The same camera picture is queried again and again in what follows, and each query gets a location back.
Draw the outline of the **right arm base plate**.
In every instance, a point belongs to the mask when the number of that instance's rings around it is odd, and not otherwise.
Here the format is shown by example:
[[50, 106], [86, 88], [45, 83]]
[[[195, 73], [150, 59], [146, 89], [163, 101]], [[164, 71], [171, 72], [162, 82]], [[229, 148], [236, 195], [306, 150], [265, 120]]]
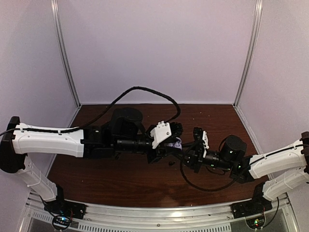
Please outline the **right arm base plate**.
[[231, 205], [234, 219], [262, 214], [272, 208], [272, 203], [257, 203], [252, 201], [239, 202]]

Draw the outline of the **lilac earbud charging case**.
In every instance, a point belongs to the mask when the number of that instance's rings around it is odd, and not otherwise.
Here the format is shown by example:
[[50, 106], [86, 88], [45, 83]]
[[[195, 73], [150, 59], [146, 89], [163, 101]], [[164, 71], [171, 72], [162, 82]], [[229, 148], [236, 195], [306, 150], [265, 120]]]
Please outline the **lilac earbud charging case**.
[[177, 137], [175, 142], [168, 143], [167, 146], [182, 150], [182, 148], [183, 148], [182, 140], [181, 140], [181, 138]]

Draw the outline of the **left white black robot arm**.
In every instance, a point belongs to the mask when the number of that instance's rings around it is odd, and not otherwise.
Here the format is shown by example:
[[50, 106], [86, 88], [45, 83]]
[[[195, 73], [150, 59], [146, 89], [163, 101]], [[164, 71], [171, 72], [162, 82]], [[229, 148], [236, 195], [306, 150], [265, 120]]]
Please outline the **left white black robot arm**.
[[147, 161], [153, 163], [178, 150], [176, 143], [183, 132], [180, 123], [161, 121], [146, 129], [142, 120], [142, 113], [129, 107], [115, 109], [111, 119], [102, 126], [84, 129], [35, 127], [21, 123], [14, 116], [0, 142], [0, 168], [19, 175], [40, 195], [46, 211], [82, 219], [86, 206], [65, 200], [63, 188], [43, 175], [28, 154], [102, 159], [124, 152], [145, 154]]

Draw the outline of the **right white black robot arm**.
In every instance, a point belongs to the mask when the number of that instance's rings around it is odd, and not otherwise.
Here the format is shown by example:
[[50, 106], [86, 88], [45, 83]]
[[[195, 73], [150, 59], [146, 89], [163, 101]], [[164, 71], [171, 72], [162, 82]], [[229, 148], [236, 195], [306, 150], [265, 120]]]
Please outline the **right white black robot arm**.
[[258, 184], [250, 200], [231, 205], [234, 218], [261, 214], [272, 209], [272, 201], [309, 180], [309, 133], [291, 145], [273, 152], [246, 156], [247, 145], [239, 137], [229, 135], [220, 144], [219, 151], [211, 151], [205, 131], [198, 130], [195, 142], [181, 157], [186, 165], [198, 173], [200, 167], [210, 166], [230, 172], [231, 183], [216, 188], [221, 191], [232, 184], [253, 182], [278, 171], [284, 173], [274, 179]]

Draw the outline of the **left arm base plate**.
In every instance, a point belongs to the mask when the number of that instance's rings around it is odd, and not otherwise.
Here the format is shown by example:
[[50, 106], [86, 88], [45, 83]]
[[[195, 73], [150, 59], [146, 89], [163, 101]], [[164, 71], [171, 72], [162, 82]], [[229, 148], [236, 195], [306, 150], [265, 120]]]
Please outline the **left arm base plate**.
[[55, 216], [66, 216], [74, 219], [84, 219], [86, 205], [70, 201], [47, 202], [44, 203], [45, 211], [52, 213]]

